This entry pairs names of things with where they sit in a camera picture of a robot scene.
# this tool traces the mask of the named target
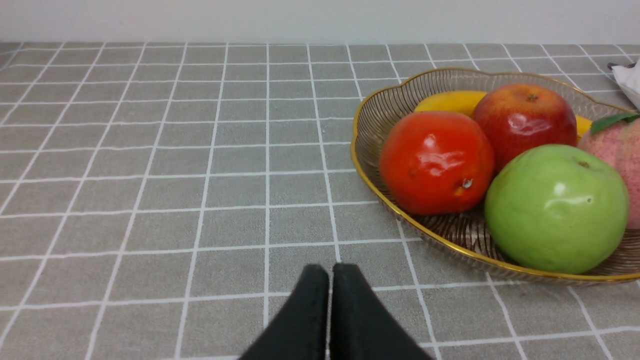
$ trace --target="fruit bowl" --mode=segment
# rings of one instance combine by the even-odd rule
[[[640,279],[640,231],[627,230],[616,252],[588,273],[580,275],[544,272],[522,267],[508,259],[492,242],[484,225],[482,206],[455,215],[411,216],[403,211],[381,180],[378,160],[382,146],[395,123],[414,111],[430,95],[455,90],[489,92],[510,83],[545,86],[562,95],[576,115],[599,119],[631,110],[598,102],[562,81],[521,72],[494,73],[472,69],[429,70],[397,86],[374,92],[362,101],[353,123],[351,159],[358,175],[379,202],[435,249],[462,263],[478,267],[503,279],[562,285],[594,285]]]

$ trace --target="white grid line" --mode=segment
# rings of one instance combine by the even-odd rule
[[[67,42],[64,44],[74,44],[75,42]],[[128,50],[128,49],[141,49],[143,47],[143,43],[142,42],[131,42],[128,43],[128,46],[124,46],[124,45],[114,45],[116,43],[113,42],[106,42],[104,48],[105,49],[120,49],[120,50]],[[24,47],[24,45],[27,45],[27,43],[22,43],[20,46],[22,47],[22,49],[20,50],[21,52],[25,52],[25,51],[53,51],[55,50],[55,48],[51,48],[51,47]],[[306,45],[309,46],[313,46],[313,47],[344,47],[347,46],[347,44],[269,44],[270,47],[304,47]],[[168,44],[166,42],[158,42],[158,43],[146,43],[145,47],[148,47],[150,49],[182,49],[182,44]],[[243,44],[243,43],[189,43],[187,45],[188,49],[191,48],[224,48],[225,46],[229,46],[229,47],[266,47],[267,44]],[[96,47],[96,46],[81,46],[81,47],[64,47],[64,50],[68,50],[68,51],[85,51],[85,50],[98,50],[100,49],[100,47]],[[0,53],[0,55],[2,54],[8,54],[8,53],[12,53],[16,50],[9,50],[9,51],[5,51],[3,53]],[[594,55],[594,56],[611,56],[611,55],[619,55],[619,54],[607,54],[607,55]],[[565,56],[565,57],[572,57],[572,56],[576,56],[576,55],[557,55],[558,56]]]
[[[432,284],[432,285],[402,285],[402,286],[373,286],[371,289],[376,293],[382,293],[387,291],[399,291],[399,290],[434,290],[434,289],[452,289],[452,288],[478,288],[489,286],[488,282],[457,282],[450,284]],[[501,281],[495,282],[494,286],[512,286],[513,281]],[[269,297],[288,297],[291,292],[271,292],[266,294]],[[57,304],[25,304],[23,309],[59,309],[63,307],[84,307],[84,306],[98,306],[106,304],[107,306],[127,306],[127,305],[142,305],[142,304],[175,304],[181,302],[199,302],[199,301],[212,301],[212,300],[237,300],[237,299],[257,299],[264,297],[264,293],[236,293],[225,295],[206,295],[199,297],[185,298],[163,298],[163,299],[134,299],[134,300],[109,300],[103,301],[84,301],[84,302],[61,302]],[[18,306],[0,306],[0,311],[14,311]],[[504,338],[508,341],[513,341],[511,338]]]
[[[144,49],[140,52],[140,59],[142,59],[142,56],[144,54]],[[186,55],[187,52],[187,45],[184,44],[184,50],[182,51],[182,62],[184,63],[184,57]],[[180,70],[181,68],[178,69],[177,73],[176,73],[176,79],[180,76]],[[134,71],[132,72],[131,76],[133,76],[136,72],[136,69],[134,69]],[[175,87],[176,87],[177,83],[174,83],[171,89],[171,94],[169,96],[169,101],[166,104],[166,108],[164,109],[164,115],[163,115],[163,121],[166,120],[166,116],[169,112],[169,107],[171,106],[171,99],[173,98],[173,94],[175,93]],[[154,156],[156,154],[156,149],[157,149],[157,145],[160,142],[160,136],[162,135],[162,130],[163,130],[164,124],[160,124],[159,129],[157,130],[157,134],[156,134],[156,140],[154,142],[154,147],[151,149],[151,155],[149,156],[149,160],[147,161],[147,169],[145,171],[145,175],[148,176],[149,172],[151,170],[151,164],[153,163],[153,159]],[[122,243],[120,244],[120,252],[118,254],[118,257],[116,258],[116,262],[113,265],[113,270],[111,271],[111,277],[109,278],[109,283],[107,284],[107,289],[104,293],[104,297],[102,299],[103,304],[100,305],[100,310],[98,311],[98,315],[96,316],[95,319],[95,323],[93,325],[93,330],[91,332],[91,338],[89,341],[89,347],[86,351],[86,356],[85,356],[85,360],[90,360],[92,355],[93,355],[93,349],[95,346],[95,339],[98,335],[98,330],[100,329],[100,325],[102,323],[102,317],[104,316],[104,311],[106,309],[106,305],[105,302],[109,299],[109,296],[111,295],[111,290],[113,289],[113,283],[115,282],[115,278],[116,275],[118,273],[118,269],[120,268],[120,263],[122,262],[122,252],[126,249],[127,246],[127,241],[129,240],[129,235],[131,234],[131,228],[133,227],[133,221],[134,218],[136,216],[136,212],[138,210],[138,207],[140,206],[140,201],[142,199],[142,193],[145,190],[145,185],[147,184],[147,178],[144,177],[142,179],[142,183],[140,184],[140,189],[138,190],[138,196],[136,197],[136,202],[135,205],[133,206],[133,211],[131,212],[131,216],[129,217],[129,223],[127,224],[127,230],[125,231],[125,235],[124,235],[124,239],[122,240]]]
[[[507,327],[509,328],[509,332],[511,333],[511,339],[514,341],[516,348],[518,348],[518,353],[522,357],[522,360],[527,360],[527,355],[522,348],[522,344],[520,344],[520,340],[518,339],[518,334],[516,333],[515,328],[513,327],[513,322],[511,322],[511,317],[509,316],[509,311],[507,310],[507,305],[505,305],[504,301],[502,301],[502,297],[500,297],[500,293],[498,293],[498,289],[495,288],[495,283],[491,278],[491,275],[488,272],[484,273],[487,281],[489,282],[489,287],[491,288],[491,292],[493,293],[493,297],[498,302],[500,309],[502,310],[502,315],[507,323]]]
[[[211,167],[213,163],[213,151],[216,145],[216,135],[218,132],[218,119],[220,118],[220,98],[222,97],[222,91],[224,89],[224,79],[227,73],[227,58],[229,54],[229,48],[225,47],[225,64],[222,68],[222,81],[220,82],[220,92],[218,94],[218,105],[216,106],[216,117],[214,118],[213,132],[211,135],[211,146],[209,150],[209,157],[207,160],[207,177],[204,181],[204,189],[202,191],[202,200],[200,202],[200,214],[198,215],[198,227],[196,229],[196,239],[193,244],[193,252],[191,253],[191,263],[189,264],[189,273],[187,275],[187,285],[184,290],[184,298],[189,299],[191,297],[191,287],[193,285],[193,274],[195,273],[196,261],[198,257],[198,251],[200,250],[200,239],[202,237],[202,226],[204,224],[204,213],[207,207],[207,196],[209,194],[209,179],[211,178]],[[182,305],[182,314],[180,316],[180,324],[178,327],[178,337],[175,342],[174,358],[180,358],[180,352],[182,351],[182,339],[184,337],[184,327],[187,322],[187,314],[189,312],[189,302],[184,301]]]
[[[554,65],[558,68],[558,70],[560,70],[560,73],[562,73],[562,75],[566,76],[567,79],[569,79],[569,81],[571,81],[571,84],[573,86],[575,86],[576,88],[580,89],[580,87],[578,86],[578,84],[575,83],[575,81],[570,77],[567,76],[567,74],[562,70],[562,68],[560,67],[560,65],[558,65],[558,63],[553,59],[553,57],[551,57],[551,55],[549,54],[549,52],[547,51],[547,49],[540,45],[540,47],[542,48],[542,50],[545,52],[545,54],[547,54],[547,56],[549,57],[549,59],[551,59],[551,61],[554,63]]]
[[[349,145],[349,142],[325,142],[324,145]],[[272,143],[269,147],[290,147],[302,145],[320,145],[317,142],[298,142],[298,143]],[[216,149],[228,148],[235,149],[240,147],[264,147],[264,144],[246,144],[246,145],[216,145]],[[101,147],[100,150],[138,150],[151,149],[153,146],[129,146],[129,147]],[[208,149],[209,146],[158,146],[158,149]],[[22,153],[42,153],[42,152],[71,152],[81,150],[94,150],[94,147],[71,147],[68,149],[43,149],[38,150],[1,150],[0,154],[22,154]]]
[[[0,69],[0,72],[2,72],[4,69],[8,68],[9,65],[11,65],[11,62],[13,61],[13,59],[15,59],[16,55],[18,55],[18,53],[20,52],[20,49],[22,49],[22,46],[24,46],[24,42],[21,42],[20,45],[18,45],[18,47],[15,50],[11,50],[11,51],[6,51],[0,55],[6,55],[6,54],[11,54],[11,56],[9,57],[9,60],[6,62],[6,64]]]
[[[387,48],[387,56],[391,59],[391,50],[389,46],[386,45]],[[396,69],[396,66],[393,65],[394,73],[396,74],[396,78],[398,83],[400,84],[402,81],[400,80],[400,75]],[[413,259],[411,257],[411,252],[409,251],[409,245],[404,237],[404,230],[402,228],[402,224],[398,219],[396,219],[396,226],[398,228],[398,233],[400,234],[400,239],[402,239],[402,245],[404,248],[404,255],[406,257],[407,264],[409,265],[409,271],[411,272],[411,278],[413,279],[413,285],[416,286],[416,295],[418,296],[418,302],[420,303],[420,307],[422,308],[422,314],[424,315],[424,321],[427,325],[427,331],[429,332],[429,337],[431,338],[431,343],[433,345],[433,352],[436,355],[436,360],[442,360],[442,354],[440,353],[440,349],[438,349],[438,340],[436,340],[435,331],[433,330],[433,323],[431,322],[431,315],[429,314],[429,309],[427,307],[426,302],[424,301],[424,294],[422,294],[422,290],[418,288],[420,285],[420,281],[418,280],[418,275],[415,272],[415,266],[413,265]]]
[[[582,338],[586,336],[594,336],[595,334],[606,335],[606,334],[616,334],[619,332],[627,332],[634,331],[640,332],[640,327],[638,326],[623,326],[623,327],[612,327],[609,329],[602,329],[596,332],[594,331],[574,331],[574,332],[557,332],[553,334],[544,334],[544,335],[525,335],[518,336],[516,341],[535,341],[535,340],[558,340],[558,339],[567,339],[567,338]],[[477,340],[458,340],[458,341],[443,341],[438,343],[441,347],[457,347],[457,346],[469,346],[469,345],[485,345],[485,344],[499,344],[499,343],[512,343],[514,339],[512,338],[488,338],[488,339],[477,339]],[[420,343],[421,347],[431,347],[430,343]]]
[[[433,66],[434,69],[437,69],[438,67],[436,66],[435,61],[433,61],[431,51],[429,50],[429,46],[427,44],[424,44],[424,49],[427,51],[427,57],[429,58],[429,62],[431,62],[431,66]]]
[[[24,93],[22,94],[22,96],[20,96],[20,99],[15,103],[15,105],[13,106],[13,108],[11,110],[9,110],[9,112],[7,112],[4,115],[4,118],[2,119],[2,121],[0,122],[0,125],[4,124],[4,122],[6,122],[6,119],[9,118],[9,116],[15,111],[15,109],[18,108],[18,106],[22,103],[22,101],[27,97],[27,94],[30,93],[31,89],[34,87],[34,85],[38,82],[38,80],[42,77],[42,75],[45,73],[45,71],[47,71],[47,69],[49,68],[49,66],[51,66],[51,63],[53,62],[53,59],[58,55],[58,53],[60,52],[60,50],[62,50],[62,46],[63,44],[60,45],[60,47],[58,48],[58,50],[55,52],[54,56],[49,60],[49,62],[47,63],[47,65],[44,65],[42,67],[42,70],[40,71],[40,73],[38,74],[38,76],[36,77],[36,79],[34,81],[32,81],[31,83],[29,83],[29,86],[27,86],[27,88],[25,89]],[[7,65],[4,67],[3,71],[5,69],[8,69],[10,66]]]
[[[519,68],[519,65],[515,62],[516,58],[508,58],[508,59],[500,59],[500,60],[512,60],[515,65]],[[419,63],[431,63],[432,61],[430,60],[424,60],[424,61],[414,61],[414,62],[419,62]],[[389,65],[396,65],[397,63],[401,63],[401,61],[393,61],[393,62],[389,62],[389,61],[379,61],[379,63],[387,63]],[[558,75],[599,75],[600,73],[603,73],[605,75],[607,75],[606,73],[604,73],[602,70],[599,70],[598,72],[569,72],[569,73],[560,73],[560,72],[544,72],[544,73],[540,73],[540,75],[544,75],[544,76],[558,76]],[[371,81],[376,81],[376,80],[395,80],[395,78],[362,78],[360,79],[360,81],[367,81],[367,80],[371,80]],[[309,79],[285,79],[285,80],[280,80],[280,79],[270,79],[269,82],[270,83],[308,83],[310,80]],[[353,81],[353,79],[345,79],[345,78],[335,78],[335,79],[315,79],[314,81],[317,82],[348,82],[348,81]],[[173,83],[174,81],[172,80],[132,80],[131,83],[132,84],[169,84],[169,83]],[[182,83],[182,84],[219,84],[221,81],[220,80],[178,80],[178,83]],[[228,80],[225,81],[226,83],[266,83],[266,80]],[[106,84],[126,84],[128,83],[128,81],[126,80],[113,80],[113,81],[86,81],[84,82],[85,85],[106,85]],[[80,81],[25,81],[25,82],[2,82],[0,81],[0,85],[77,85],[80,84]],[[311,99],[310,97],[302,97],[302,98],[290,98],[290,97],[281,97],[281,98],[276,98],[273,97],[271,98],[271,100],[277,100],[277,101],[285,101],[285,100],[307,100],[307,99]],[[355,99],[355,97],[316,97],[316,99]],[[221,99],[222,101],[243,101],[243,100],[264,100],[263,98],[242,98],[242,99]],[[167,101],[167,99],[158,99],[158,100],[129,100],[129,99],[125,99],[124,102],[156,102],[156,101]],[[215,101],[215,99],[211,98],[211,99],[174,99],[173,102],[184,102],[184,101]],[[74,104],[93,104],[93,103],[116,103],[118,101],[113,100],[113,101],[77,101],[74,102]],[[14,102],[2,102],[2,104],[14,104]],[[66,104],[65,102],[25,102],[24,104]]]
[[[355,169],[335,169],[327,170],[330,174],[338,174],[345,172],[356,172]],[[323,170],[296,170],[296,171],[274,171],[274,172],[218,172],[215,174],[175,174],[175,175],[149,175],[149,179],[207,179],[209,177],[239,177],[239,176],[266,176],[266,175],[302,175],[302,174],[323,174]],[[0,180],[0,184],[29,184],[29,183],[55,183],[60,181],[103,181],[103,180],[132,180],[143,179],[145,176],[140,175],[125,175],[125,176],[87,176],[83,177],[50,177],[44,179],[25,179],[18,180]]]
[[[429,48],[429,44],[421,44],[424,45],[425,47],[427,47],[427,49]],[[21,52],[26,52],[26,51],[32,51],[34,49],[23,49],[21,51],[18,51],[18,53]],[[55,49],[47,49],[50,52],[54,52]],[[64,51],[69,51],[69,50],[81,50],[81,49],[62,49]],[[606,58],[608,56],[619,56],[619,55],[624,55],[625,53],[622,52],[621,54],[588,54],[588,56],[592,56],[594,58]],[[553,58],[583,58],[584,55],[554,55]],[[513,57],[516,60],[528,60],[528,59],[546,59],[546,56],[514,56]],[[477,60],[505,60],[506,58],[503,57],[498,57],[498,58],[478,58]],[[417,63],[417,62],[425,62],[425,61],[430,61],[430,60],[393,60],[394,62],[397,63]],[[461,59],[461,58],[455,58],[455,59],[448,59],[448,60],[434,60],[436,62],[440,62],[440,63],[444,63],[444,62],[448,62],[448,61],[469,61],[469,59]],[[354,63],[384,63],[384,62],[388,62],[387,60],[365,60],[365,61],[354,61]],[[311,61],[310,62],[313,65],[316,64],[346,64],[346,61]],[[267,65],[267,63],[265,62],[251,62],[251,63],[228,63],[229,65],[238,65],[238,66],[250,66],[250,65]],[[272,65],[306,65],[308,64],[307,62],[299,62],[299,61],[287,61],[287,62],[276,62],[276,63],[271,63]],[[110,67],[110,66],[133,66],[135,65],[135,63],[101,63],[101,64],[96,64],[97,67]],[[164,66],[174,66],[174,67],[178,67],[180,64],[178,63],[161,63],[161,62],[142,62],[140,63],[140,65],[164,65]],[[219,65],[222,66],[222,63],[201,63],[201,62],[194,62],[194,63],[185,63],[185,65],[187,66],[211,66],[211,65]],[[22,64],[22,63],[17,63],[17,64],[11,64],[10,66],[12,67],[42,67],[44,65],[41,64]],[[89,64],[51,64],[52,67],[87,67],[89,66]]]
[[[466,44],[463,44],[463,46],[465,48],[465,51],[469,55],[469,58],[471,59],[471,63],[477,70],[479,70],[480,68],[476,64],[476,61],[473,59],[473,56],[471,56],[471,52],[469,51],[469,48],[467,47]],[[504,302],[502,301],[500,294],[498,294],[498,291],[495,289],[495,286],[493,286],[493,280],[491,278],[491,275],[489,275],[488,272],[485,272],[484,274],[486,275],[487,281],[489,282],[491,290],[493,291],[493,296],[495,297],[495,300],[498,302],[498,304],[500,305],[500,308],[502,309],[502,314],[504,315],[504,319],[507,323],[507,326],[509,327],[509,332],[511,333],[512,337],[516,338],[517,334],[513,328],[513,324],[511,323],[511,318],[509,317],[509,311],[507,311],[507,307],[504,305]],[[520,344],[520,342],[515,341],[515,344],[516,344],[516,347],[518,348],[518,352],[520,353],[520,356],[522,356],[522,360],[527,360],[527,356],[525,355],[524,349],[522,348],[522,345]]]
[[[607,345],[604,343],[604,340],[602,340],[602,337],[600,336],[600,334],[597,333],[598,329],[596,328],[596,325],[593,323],[593,321],[591,321],[591,316],[589,316],[589,312],[587,311],[587,307],[584,305],[584,302],[582,301],[582,299],[580,299],[578,294],[575,292],[575,290],[571,286],[567,286],[567,289],[580,305],[580,310],[582,310],[582,314],[584,315],[585,320],[587,320],[587,323],[589,324],[589,328],[591,329],[591,331],[594,332],[596,340],[598,341],[600,348],[602,348],[602,351],[604,352],[605,356],[607,356],[608,360],[613,360],[613,356],[611,356],[611,352],[607,348]]]
[[[331,182],[329,181],[329,172],[326,164],[326,154],[324,153],[324,140],[322,136],[322,127],[320,125],[320,114],[318,110],[318,102],[316,99],[316,83],[314,80],[314,70],[311,66],[311,49],[309,45],[307,45],[307,59],[309,60],[309,76],[311,78],[311,92],[314,97],[314,111],[316,112],[316,131],[318,132],[318,142],[320,143],[320,157],[322,158],[322,168],[324,173],[324,185],[326,186],[326,200],[329,203],[329,217],[331,219],[331,232],[333,237],[333,248],[335,251],[335,261],[337,263],[342,262],[342,258],[340,256],[340,247],[338,244],[338,229],[336,226],[335,220],[335,212],[333,210],[333,197],[331,194]]]
[[[620,52],[622,53],[622,55],[626,56],[626,57],[627,57],[627,59],[629,59],[629,61],[631,61],[632,63],[634,63],[634,62],[636,62],[636,61],[637,61],[637,59],[636,59],[636,60],[632,59],[632,58],[631,58],[631,55],[627,54],[627,52],[626,52],[626,51],[624,51],[624,49],[622,49],[622,48],[620,47],[620,45],[614,45],[614,46],[615,46],[615,47],[617,47],[617,48],[618,48],[618,50],[620,50]]]
[[[95,63],[96,61],[98,61],[98,57],[100,56],[100,53],[102,52],[102,50],[98,51],[95,59],[93,60],[93,63]],[[73,98],[76,97],[76,95],[79,93],[80,88],[82,87],[82,84],[78,85],[75,92],[73,93],[71,100],[73,100]],[[56,123],[60,122],[60,120],[62,119],[62,117],[64,116],[66,110],[69,108],[70,102],[67,103],[67,105],[65,106],[65,108],[62,110],[62,112],[60,113],[60,115],[58,116],[58,119],[56,121]],[[53,134],[53,131],[55,129],[55,126],[53,126],[51,128],[51,130],[49,131],[49,134],[47,135],[47,137],[45,138],[45,140],[42,142],[42,144],[40,145],[40,150],[42,150],[42,148],[44,147],[44,145],[47,143],[49,137],[51,137],[51,134]],[[102,137],[100,138],[100,141],[98,142],[98,146],[100,145],[100,143],[104,140],[104,138],[107,135],[108,132],[108,127],[105,128],[104,132],[102,133]],[[94,150],[91,159],[89,160],[89,164],[87,164],[86,169],[84,171],[84,175],[83,177],[85,177],[88,173],[89,170],[91,169],[91,164],[93,159],[95,158],[95,155],[97,154],[97,148]],[[31,166],[33,166],[36,158],[38,157],[38,153],[36,152],[33,157],[31,158],[31,162],[29,163],[29,165],[27,165],[27,168],[24,170],[24,172],[22,173],[22,175],[20,176],[20,180],[23,180],[25,175],[29,172],[29,170],[31,169]],[[58,240],[58,236],[60,235],[60,232],[62,232],[62,228],[68,218],[68,213],[71,211],[78,193],[80,192],[80,189],[82,188],[82,185],[84,184],[84,181],[80,181],[78,186],[76,187],[76,191],[74,192],[73,197],[71,198],[71,201],[69,202],[69,205],[67,206],[67,210],[65,212],[65,214],[62,217],[62,220],[60,221],[60,224],[58,225],[58,228],[56,230],[56,233],[53,236],[53,239],[51,240],[49,247],[47,248],[47,252],[45,253],[45,256],[43,257],[43,259],[40,261],[40,265],[38,266],[38,270],[36,271],[35,276],[33,277],[31,284],[29,285],[29,287],[27,288],[27,291],[25,292],[24,296],[22,297],[22,300],[20,300],[20,304],[18,306],[18,308],[13,312],[11,319],[9,320],[9,322],[6,324],[6,327],[4,328],[4,331],[2,332],[2,335],[0,335],[0,352],[2,351],[2,346],[4,345],[4,341],[9,333],[9,331],[11,331],[11,328],[13,327],[13,325],[15,324],[16,319],[18,318],[18,315],[20,315],[20,310],[21,307],[24,306],[24,304],[26,304],[27,299],[29,298],[29,296],[31,296],[31,292],[33,291],[33,289],[36,286],[36,283],[38,282],[40,275],[42,274],[45,265],[47,264],[47,258],[49,255],[51,255],[51,252],[53,251],[53,248],[56,245],[56,242]],[[17,188],[19,187],[19,183],[16,183],[13,188],[12,188],[12,192],[9,194],[9,196],[7,197],[7,199],[5,200],[2,208],[0,208],[0,214],[3,214],[6,206],[9,204],[11,198],[13,197],[13,195],[15,194],[15,192],[17,191]]]
[[[266,176],[264,177],[264,182],[265,182],[265,199],[264,199],[264,205],[265,205],[265,211],[264,211],[264,300],[262,302],[263,308],[262,308],[262,328],[266,329],[267,325],[269,324],[269,296],[266,295],[269,293],[269,256],[270,256],[270,243],[271,243],[271,210],[270,210],[270,204],[271,204],[271,199],[270,199],[270,193],[271,193],[271,183],[270,183],[270,178],[269,175],[271,173],[271,158],[270,158],[270,149],[269,149],[269,121],[271,118],[271,114],[269,113],[269,96],[270,96],[270,88],[271,85],[269,84],[269,79],[270,79],[270,70],[271,70],[271,66],[269,65],[269,46],[267,45],[266,47],[266,58],[267,58],[267,92],[266,92],[266,127],[265,127],[265,135],[266,135],[266,139],[265,139],[265,143],[266,143],[266,151],[265,153],[265,157],[264,157],[264,168],[267,172]]]
[[[601,74],[584,74],[584,75],[601,75]],[[367,81],[367,80],[396,80],[395,78],[365,78],[359,79],[358,81]],[[592,92],[620,92],[621,90],[583,90],[586,93]],[[311,101],[311,100],[355,100],[357,97],[297,97],[297,98],[280,98],[280,99],[270,99],[272,101]],[[230,101],[230,102],[243,102],[243,101],[265,101],[265,98],[256,97],[256,98],[244,98],[244,99],[223,99],[222,101]],[[129,103],[138,103],[138,102],[165,102],[168,99],[152,99],[152,100],[123,100],[122,102]],[[212,102],[214,99],[176,99],[172,100],[172,102]],[[117,104],[120,101],[73,101],[72,104]],[[66,102],[58,101],[58,102],[21,102],[22,105],[64,105]],[[0,105],[16,105],[16,102],[0,102]]]
[[[344,202],[332,202],[331,204],[328,202],[315,202],[315,203],[307,203],[307,204],[282,204],[276,205],[272,204],[272,209],[285,209],[285,208],[312,208],[314,206],[347,206],[347,205],[368,205],[368,204],[377,204],[377,201],[344,201]],[[265,205],[241,205],[241,206],[219,206],[206,208],[207,211],[213,210],[240,210],[240,209],[266,209]],[[179,209],[138,209],[137,213],[180,213],[180,212],[191,212],[191,211],[199,211],[200,208],[179,208]],[[129,214],[132,213],[133,210],[114,210],[114,211],[71,211],[69,215],[117,215],[117,214]],[[0,215],[0,218],[24,218],[24,217],[61,217],[65,213],[24,213],[24,214],[11,214],[11,215]]]
[[[270,120],[270,122],[301,122],[301,121],[316,121],[317,119],[283,119],[283,120]],[[325,117],[323,120],[352,120],[344,117]],[[247,123],[259,123],[263,124],[264,120],[219,120],[220,124],[247,124]],[[165,124],[172,125],[199,125],[208,124],[213,125],[213,121],[165,121]],[[112,125],[158,125],[160,121],[141,121],[141,122],[113,122]],[[58,124],[58,127],[74,127],[74,126],[106,126],[105,122],[78,122],[68,124]],[[5,124],[0,125],[0,129],[3,127],[51,127],[53,124]]]
[[[511,60],[513,65],[516,66],[516,69],[518,69],[518,71],[522,72],[522,69],[520,68],[518,63],[513,59],[513,57],[511,57],[511,53],[509,52],[509,49],[507,49],[507,46],[504,45],[504,44],[501,44],[501,45],[502,45],[502,48],[504,49],[504,51],[507,53],[507,56],[509,56],[509,59]]]
[[[598,71],[600,71],[600,73],[605,75],[609,80],[613,81],[614,83],[616,82],[616,80],[613,78],[613,74],[607,74],[606,72],[604,72],[604,70],[602,70],[598,66],[598,63],[594,59],[592,59],[591,55],[589,55],[589,53],[587,53],[587,51],[582,47],[582,45],[576,44],[576,46],[579,47],[580,50],[582,50],[582,52],[586,55],[587,59],[589,59],[589,61],[591,61],[593,66],[595,66],[596,69],[598,69]]]
[[[368,240],[341,240],[340,245],[356,245],[356,244],[373,244],[373,243],[399,243],[399,242],[418,242],[419,238],[412,239],[368,239]],[[324,247],[334,246],[332,241],[319,241],[309,243],[272,243],[269,244],[269,248],[282,248],[282,247]],[[265,245],[238,245],[238,246],[222,246],[222,247],[199,247],[198,252],[211,252],[211,251],[233,251],[233,250],[258,250],[265,249]],[[192,253],[195,248],[185,249],[168,249],[168,250],[126,250],[122,252],[123,255],[165,255],[165,254],[185,254]],[[103,252],[78,252],[69,254],[51,254],[48,259],[70,259],[70,258],[97,258],[99,256],[111,256],[118,255],[120,251],[103,251]],[[23,256],[6,256],[0,258],[2,261],[21,261],[21,260],[36,260],[43,259],[44,255],[23,255]]]

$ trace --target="pink peach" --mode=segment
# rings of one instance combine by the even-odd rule
[[[618,171],[629,192],[627,229],[640,229],[640,120],[619,121],[594,135],[587,131],[578,148]]]

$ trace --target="banana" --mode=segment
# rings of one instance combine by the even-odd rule
[[[472,90],[441,92],[422,100],[413,112],[451,111],[471,117],[476,105],[485,95],[486,92]]]
[[[578,137],[582,138],[584,134],[591,129],[591,120],[581,117],[580,115],[576,115],[575,122],[578,127]]]

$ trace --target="persimmon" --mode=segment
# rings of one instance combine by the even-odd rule
[[[493,148],[470,117],[423,111],[403,117],[380,154],[380,176],[398,205],[415,215],[468,211],[493,178]]]

